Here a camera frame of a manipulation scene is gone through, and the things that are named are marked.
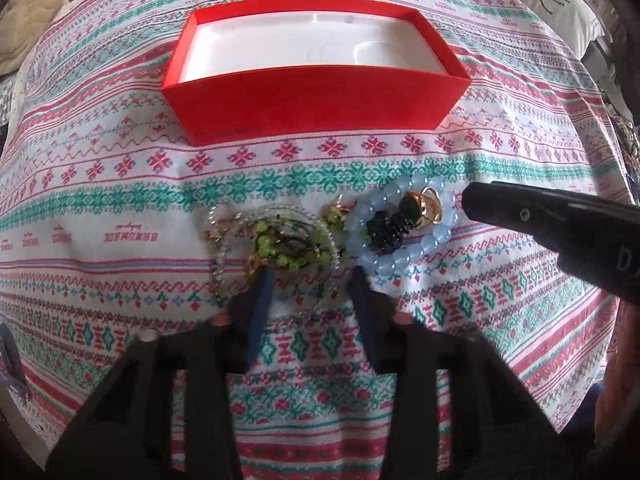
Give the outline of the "black hair claw clip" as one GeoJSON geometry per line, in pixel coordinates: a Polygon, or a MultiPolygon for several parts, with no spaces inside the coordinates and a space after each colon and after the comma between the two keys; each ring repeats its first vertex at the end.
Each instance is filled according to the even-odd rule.
{"type": "Polygon", "coordinates": [[[367,222],[367,233],[373,248],[380,254],[390,254],[401,248],[404,238],[419,223],[422,211],[412,195],[406,195],[393,214],[377,211],[367,222]]]}

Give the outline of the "red jewelry box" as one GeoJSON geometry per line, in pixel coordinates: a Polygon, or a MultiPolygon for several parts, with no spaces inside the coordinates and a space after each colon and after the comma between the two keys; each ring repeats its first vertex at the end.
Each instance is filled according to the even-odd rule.
{"type": "Polygon", "coordinates": [[[191,144],[347,130],[432,130],[471,79],[416,9],[244,0],[191,13],[163,95],[191,144]]]}

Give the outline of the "patterned white red green cloth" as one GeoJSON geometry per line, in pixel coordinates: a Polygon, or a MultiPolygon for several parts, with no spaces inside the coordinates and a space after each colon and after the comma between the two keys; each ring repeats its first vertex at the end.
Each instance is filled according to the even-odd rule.
{"type": "MultiPolygon", "coordinates": [[[[160,83],[189,14],[228,1],[81,1],[18,76],[1,159],[1,322],[32,390],[16,404],[48,448],[140,328],[175,333],[218,311],[205,241],[216,203],[319,214],[416,173],[457,198],[497,180],[633,201],[596,83],[516,0],[384,0],[417,8],[472,78],[435,131],[192,148],[160,83]]],[[[431,330],[481,330],[561,430],[603,370],[618,300],[530,237],[459,214],[446,245],[372,284],[431,330]]],[[[273,323],[250,372],[231,377],[243,472],[377,479],[395,377],[366,362],[346,292],[317,304],[311,275],[277,297],[323,310],[273,323]]]]}

